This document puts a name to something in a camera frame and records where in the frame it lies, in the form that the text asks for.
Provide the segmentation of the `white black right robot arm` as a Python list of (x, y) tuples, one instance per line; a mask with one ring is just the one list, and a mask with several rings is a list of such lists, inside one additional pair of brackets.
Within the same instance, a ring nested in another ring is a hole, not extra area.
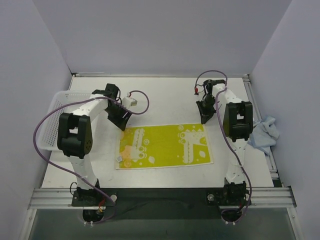
[(221, 198), (233, 205), (240, 197), (247, 197), (250, 181), (244, 171), (245, 151), (253, 131), (253, 105), (237, 97), (225, 86), (223, 79), (205, 80), (202, 84), (204, 97), (196, 102), (200, 121), (207, 123), (217, 114), (219, 127), (229, 148), (225, 185)]

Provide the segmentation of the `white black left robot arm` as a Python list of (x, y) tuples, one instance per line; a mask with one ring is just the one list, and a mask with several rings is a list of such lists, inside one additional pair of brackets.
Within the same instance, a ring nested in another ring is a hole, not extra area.
[(92, 187), (100, 187), (89, 156), (93, 147), (92, 122), (105, 111), (111, 123), (122, 131), (126, 129), (131, 114), (115, 103), (119, 93), (120, 89), (115, 84), (108, 83), (104, 90), (96, 89), (92, 92), (90, 102), (71, 113), (62, 113), (59, 116), (57, 147), (78, 174), (78, 197), (83, 198), (90, 206), (97, 205), (102, 198), (101, 193)]

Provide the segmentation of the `yellow green patterned towel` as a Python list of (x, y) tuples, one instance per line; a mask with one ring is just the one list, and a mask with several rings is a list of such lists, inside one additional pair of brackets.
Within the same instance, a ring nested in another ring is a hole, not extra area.
[(214, 163), (200, 123), (128, 127), (118, 137), (117, 170), (156, 169)]

